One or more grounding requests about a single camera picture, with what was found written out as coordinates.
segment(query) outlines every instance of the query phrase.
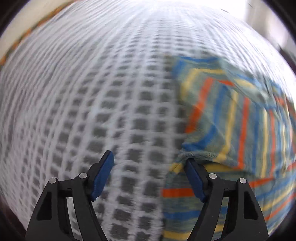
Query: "striped cloth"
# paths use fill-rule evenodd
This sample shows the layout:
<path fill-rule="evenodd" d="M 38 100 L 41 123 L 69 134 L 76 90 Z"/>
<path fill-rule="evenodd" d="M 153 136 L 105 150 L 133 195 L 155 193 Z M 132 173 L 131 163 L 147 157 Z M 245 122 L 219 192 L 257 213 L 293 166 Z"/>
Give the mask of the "striped cloth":
<path fill-rule="evenodd" d="M 175 57 L 173 66 L 188 123 L 162 192 L 165 240 L 186 240 L 203 206 L 183 171 L 189 157 L 223 179 L 246 178 L 271 234 L 296 197 L 294 105 L 270 79 L 255 79 L 221 58 Z M 224 198 L 214 239 L 227 204 Z"/>

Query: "yellow stripe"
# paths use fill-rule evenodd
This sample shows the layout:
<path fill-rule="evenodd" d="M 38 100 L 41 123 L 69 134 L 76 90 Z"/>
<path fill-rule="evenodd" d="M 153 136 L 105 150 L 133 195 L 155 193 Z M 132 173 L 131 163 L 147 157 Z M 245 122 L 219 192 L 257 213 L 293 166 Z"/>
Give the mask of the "yellow stripe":
<path fill-rule="evenodd" d="M 232 172 L 235 171 L 235 169 L 219 164 L 219 163 L 211 163 L 204 165 L 205 169 L 208 172 Z"/>
<path fill-rule="evenodd" d="M 242 80 L 242 79 L 235 79 L 235 81 L 237 82 L 238 85 L 243 86 L 243 87 L 248 87 L 248 88 L 255 88 L 255 86 L 253 84 L 251 84 L 250 82 L 246 81 L 246 80 Z"/>
<path fill-rule="evenodd" d="M 267 111 L 263 109 L 263 153 L 262 153 L 262 169 L 261 169 L 261 178 L 264 178 L 266 175 L 267 168 L 267 148 L 268 148 L 268 129 L 267 129 Z"/>
<path fill-rule="evenodd" d="M 282 140 L 283 140 L 283 149 L 282 149 L 282 155 L 283 155 L 283 161 L 284 161 L 284 166 L 286 165 L 286 127 L 285 125 L 282 125 Z"/>
<path fill-rule="evenodd" d="M 181 84 L 181 90 L 180 90 L 180 96 L 181 96 L 181 100 L 184 100 L 186 94 L 187 94 L 187 90 L 189 89 L 189 87 L 191 86 L 192 81 L 194 80 L 195 76 L 198 73 L 198 69 L 190 69 L 188 76 L 187 76 L 187 80 L 185 80 L 182 84 Z"/>
<path fill-rule="evenodd" d="M 237 100 L 238 100 L 238 93 L 233 91 L 231 93 L 232 101 L 228 111 L 228 121 L 225 126 L 225 145 L 223 146 L 222 150 L 220 151 L 219 155 L 214 159 L 215 162 L 221 163 L 226 160 L 226 155 L 228 154 L 231 146 L 231 136 L 232 136 L 232 129 L 233 123 L 235 119 L 235 113 L 237 109 Z"/>
<path fill-rule="evenodd" d="M 271 229 L 269 229 L 268 235 L 270 236 L 277 227 L 278 227 L 278 225 L 274 225 Z"/>
<path fill-rule="evenodd" d="M 284 111 L 285 111 L 286 117 L 287 117 L 287 119 L 288 119 L 288 126 L 291 126 L 291 119 L 289 118 L 289 109 L 288 109 L 288 105 L 285 105 L 285 106 L 284 106 Z"/>
<path fill-rule="evenodd" d="M 267 211 L 268 209 L 272 208 L 274 205 L 278 204 L 280 201 L 282 201 L 284 198 L 286 198 L 288 195 L 290 195 L 291 191 L 294 190 L 296 187 L 296 184 L 292 184 L 285 190 L 280 196 L 278 196 L 273 201 L 269 202 L 268 204 L 264 205 L 261 209 L 263 212 Z"/>
<path fill-rule="evenodd" d="M 187 240 L 191 232 L 188 233 L 177 233 L 177 232 L 170 232 L 170 231 L 163 231 L 163 237 L 168 239 L 174 240 Z"/>
<path fill-rule="evenodd" d="M 224 224 L 217 224 L 215 228 L 215 233 L 222 232 L 224 228 Z"/>
<path fill-rule="evenodd" d="M 187 80 L 185 80 L 181 84 L 181 93 L 180 93 L 181 100 L 185 99 L 187 92 L 191 87 L 192 82 L 194 81 L 196 75 L 199 72 L 204 72 L 209 74 L 225 74 L 224 70 L 222 69 L 190 69 Z"/>
<path fill-rule="evenodd" d="M 168 169 L 169 171 L 173 171 L 176 166 L 179 165 L 179 163 L 174 162 L 173 164 L 171 164 L 170 168 Z"/>
<path fill-rule="evenodd" d="M 174 172 L 178 174 L 179 172 L 183 171 L 183 163 L 178 163 L 178 165 L 174 168 Z"/>

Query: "orange trim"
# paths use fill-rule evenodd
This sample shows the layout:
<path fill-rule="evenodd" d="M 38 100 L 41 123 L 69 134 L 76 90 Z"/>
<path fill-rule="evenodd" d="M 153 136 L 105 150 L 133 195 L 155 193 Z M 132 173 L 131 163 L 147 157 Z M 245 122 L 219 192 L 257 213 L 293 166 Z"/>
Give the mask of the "orange trim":
<path fill-rule="evenodd" d="M 218 81 L 222 84 L 225 84 L 225 85 L 234 86 L 234 84 L 228 80 L 218 80 Z"/>
<path fill-rule="evenodd" d="M 208 77 L 205 80 L 204 85 L 202 86 L 202 88 L 200 90 L 200 94 L 199 94 L 200 97 L 199 97 L 196 105 L 194 106 L 191 116 L 189 117 L 189 122 L 188 122 L 186 130 L 185 130 L 186 133 L 192 133 L 195 130 L 196 123 L 199 120 L 199 118 L 205 108 L 207 95 L 211 89 L 213 82 L 214 82 L 214 79 L 210 78 L 210 77 Z"/>
<path fill-rule="evenodd" d="M 163 197 L 192 197 L 194 192 L 192 188 L 171 188 L 163 189 Z"/>
<path fill-rule="evenodd" d="M 250 100 L 249 98 L 244 98 L 244 107 L 243 107 L 243 117 L 242 117 L 242 126 L 241 126 L 241 135 L 239 138 L 239 151 L 238 151 L 238 158 L 237 158 L 237 169 L 244 168 L 244 142 L 247 136 L 247 125 L 248 125 L 248 118 L 249 118 L 249 105 Z"/>
<path fill-rule="evenodd" d="M 250 185 L 251 188 L 255 188 L 255 187 L 258 187 L 258 186 L 262 186 L 262 185 L 264 185 L 266 183 L 269 183 L 272 180 L 273 180 L 272 177 L 259 179 L 259 180 L 256 180 L 256 181 L 249 182 L 249 185 Z"/>
<path fill-rule="evenodd" d="M 31 29 L 31 28 L 28 29 L 28 30 L 24 33 L 24 35 L 22 36 L 22 38 L 27 37 L 30 33 L 32 33 L 32 29 Z"/>
<path fill-rule="evenodd" d="M 28 36 L 34 29 L 36 29 L 37 27 L 39 27 L 40 25 L 42 25 L 46 21 L 50 20 L 53 16 L 55 16 L 57 13 L 59 13 L 61 10 L 63 10 L 66 7 L 68 7 L 69 5 L 71 5 L 72 3 L 74 3 L 75 1 L 77 1 L 77 0 L 72 0 L 72 1 L 70 1 L 68 3 L 65 3 L 65 4 L 61 5 L 60 7 L 56 8 L 55 10 L 53 10 L 52 12 L 50 12 L 47 16 L 45 16 L 43 19 L 41 19 L 35 26 L 29 28 L 25 33 L 23 33 L 21 35 L 21 37 L 13 43 L 13 45 L 9 48 L 9 50 L 6 52 L 6 54 L 1 58 L 1 60 L 0 60 L 0 66 L 3 66 L 6 63 L 6 60 L 7 60 L 8 56 L 10 55 L 11 51 L 14 51 L 18 47 L 18 45 L 20 44 L 20 42 L 26 36 Z"/>
<path fill-rule="evenodd" d="M 11 49 L 12 49 L 12 50 L 15 50 L 15 49 L 19 46 L 19 44 L 20 44 L 19 41 L 15 41 L 15 42 L 13 43 L 13 45 L 11 46 Z"/>
<path fill-rule="evenodd" d="M 0 65 L 4 65 L 6 62 L 6 55 L 4 55 L 0 60 Z"/>
<path fill-rule="evenodd" d="M 274 169 L 275 169 L 274 153 L 276 151 L 276 135 L 275 135 L 275 131 L 274 131 L 274 113 L 272 112 L 272 110 L 270 110 L 269 113 L 270 113 L 270 125 L 271 125 L 271 136 L 272 136 L 271 153 L 270 153 L 270 160 L 271 160 L 270 175 L 272 175 L 274 173 Z"/>
<path fill-rule="evenodd" d="M 271 219 L 272 217 L 274 217 L 279 211 L 281 211 L 295 197 L 296 197 L 296 193 L 289 196 L 288 199 L 286 201 L 284 201 L 277 209 L 275 209 L 271 214 L 269 214 L 268 216 L 266 216 L 264 218 L 265 221 L 267 221 L 267 220 Z"/>

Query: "orange stripe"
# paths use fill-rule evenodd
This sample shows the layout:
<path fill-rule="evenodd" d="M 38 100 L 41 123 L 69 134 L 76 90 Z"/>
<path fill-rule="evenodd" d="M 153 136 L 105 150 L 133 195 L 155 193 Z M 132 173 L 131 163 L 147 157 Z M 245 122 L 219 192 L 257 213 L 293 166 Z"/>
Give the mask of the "orange stripe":
<path fill-rule="evenodd" d="M 225 84 L 225 85 L 234 86 L 234 84 L 228 80 L 218 80 L 218 81 L 222 84 Z"/>
<path fill-rule="evenodd" d="M 189 117 L 189 123 L 186 127 L 186 130 L 185 130 L 186 133 L 192 133 L 195 130 L 196 123 L 205 108 L 205 102 L 207 100 L 207 95 L 211 89 L 213 82 L 214 82 L 214 79 L 210 78 L 210 77 L 208 77 L 205 80 L 204 85 L 202 86 L 202 88 L 200 90 L 200 94 L 199 94 L 200 98 L 197 101 L 196 105 L 194 106 L 191 116 Z"/>
<path fill-rule="evenodd" d="M 249 182 L 249 185 L 251 188 L 255 188 L 255 187 L 262 186 L 272 180 L 273 180 L 272 177 L 259 179 L 259 180 Z M 192 197 L 194 196 L 194 192 L 192 188 L 170 188 L 170 189 L 163 189 L 162 195 L 163 197 Z"/>
<path fill-rule="evenodd" d="M 171 188 L 163 189 L 163 197 L 192 197 L 192 188 Z"/>
<path fill-rule="evenodd" d="M 270 160 L 271 160 L 270 175 L 272 175 L 275 169 L 274 153 L 276 151 L 276 135 L 274 132 L 274 113 L 272 112 L 272 110 L 270 110 L 269 113 L 270 113 L 270 125 L 271 125 L 271 136 L 272 136 L 271 153 L 270 153 Z"/>
<path fill-rule="evenodd" d="M 278 102 L 281 105 L 285 105 L 285 101 L 281 97 L 275 97 L 276 102 Z"/>
<path fill-rule="evenodd" d="M 243 169 L 244 168 L 244 142 L 245 142 L 246 136 L 247 136 L 249 105 L 250 105 L 250 100 L 249 100 L 249 98 L 245 97 L 244 98 L 241 135 L 239 138 L 239 151 L 238 151 L 237 168 L 236 169 Z"/>
<path fill-rule="evenodd" d="M 292 163 L 287 167 L 287 171 L 291 171 L 292 169 L 296 168 L 296 162 Z"/>
<path fill-rule="evenodd" d="M 258 187 L 258 186 L 262 186 L 262 185 L 264 185 L 266 183 L 269 183 L 272 180 L 273 180 L 272 177 L 259 179 L 259 180 L 256 180 L 256 181 L 249 182 L 249 185 L 250 185 L 250 187 L 255 188 L 255 187 Z"/>
<path fill-rule="evenodd" d="M 267 221 L 267 220 L 271 219 L 272 217 L 274 217 L 279 211 L 281 211 L 295 197 L 296 197 L 296 193 L 294 193 L 290 197 L 288 197 L 288 199 L 286 201 L 284 201 L 277 209 L 275 209 L 271 214 L 269 214 L 268 216 L 266 216 L 264 218 L 265 221 Z"/>

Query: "metal pin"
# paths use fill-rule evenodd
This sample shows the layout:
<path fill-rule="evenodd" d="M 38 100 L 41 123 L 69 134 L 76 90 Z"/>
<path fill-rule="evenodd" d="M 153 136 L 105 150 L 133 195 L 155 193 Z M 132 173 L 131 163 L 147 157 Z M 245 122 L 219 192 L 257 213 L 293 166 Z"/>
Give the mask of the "metal pin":
<path fill-rule="evenodd" d="M 209 178 L 216 179 L 217 178 L 217 175 L 215 173 L 210 173 L 209 174 Z"/>
<path fill-rule="evenodd" d="M 84 179 L 87 177 L 87 173 L 83 172 L 79 174 L 79 178 Z"/>
<path fill-rule="evenodd" d="M 244 179 L 243 177 L 241 177 L 241 178 L 239 179 L 239 181 L 240 181 L 241 183 L 243 183 L 243 184 L 247 183 L 247 180 Z"/>
<path fill-rule="evenodd" d="M 55 183 L 56 181 L 57 181 L 57 179 L 54 178 L 54 177 L 52 177 L 52 178 L 49 180 L 49 183 L 50 183 L 50 184 L 53 184 L 53 183 Z"/>

